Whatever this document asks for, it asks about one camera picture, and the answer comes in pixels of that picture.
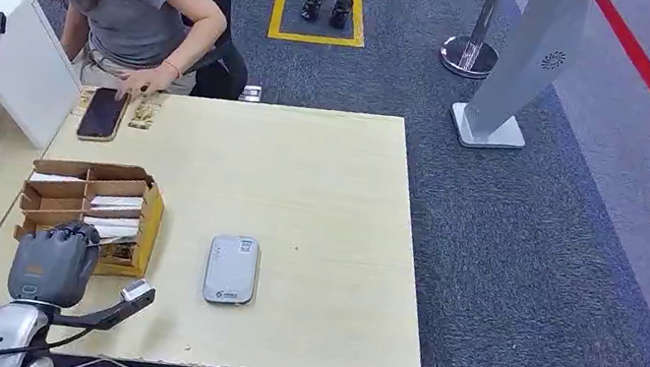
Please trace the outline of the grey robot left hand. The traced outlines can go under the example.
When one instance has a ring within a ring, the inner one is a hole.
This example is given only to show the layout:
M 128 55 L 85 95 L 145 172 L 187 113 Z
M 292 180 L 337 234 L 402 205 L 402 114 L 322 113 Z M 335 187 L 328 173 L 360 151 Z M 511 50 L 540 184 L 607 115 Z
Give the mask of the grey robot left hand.
M 8 276 L 13 299 L 68 308 L 82 300 L 99 260 L 94 226 L 71 221 L 26 233 Z

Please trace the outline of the person's left hand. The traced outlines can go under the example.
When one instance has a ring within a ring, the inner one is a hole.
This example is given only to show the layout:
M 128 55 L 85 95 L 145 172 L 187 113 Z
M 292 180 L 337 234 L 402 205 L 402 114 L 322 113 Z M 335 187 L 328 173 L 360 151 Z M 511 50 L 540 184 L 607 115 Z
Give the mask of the person's left hand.
M 115 98 L 120 100 L 127 96 L 133 98 L 151 92 L 164 92 L 179 78 L 178 69 L 168 61 L 153 68 L 125 69 L 119 73 L 120 83 Z

